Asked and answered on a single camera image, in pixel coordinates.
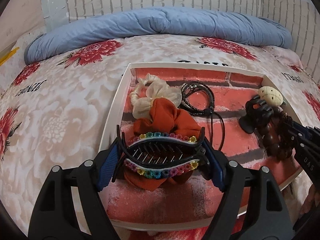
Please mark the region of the person right hand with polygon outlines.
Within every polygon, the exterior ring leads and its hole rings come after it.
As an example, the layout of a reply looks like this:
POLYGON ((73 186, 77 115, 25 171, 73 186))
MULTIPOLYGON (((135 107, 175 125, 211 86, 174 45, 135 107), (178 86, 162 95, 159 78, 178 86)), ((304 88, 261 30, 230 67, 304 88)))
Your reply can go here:
POLYGON ((312 205, 315 204, 317 206, 319 202, 320 202, 319 189, 317 189, 315 185, 312 184, 309 189, 308 195, 304 200, 304 203, 300 209, 300 214, 303 215, 305 213, 308 213, 311 210, 312 205))

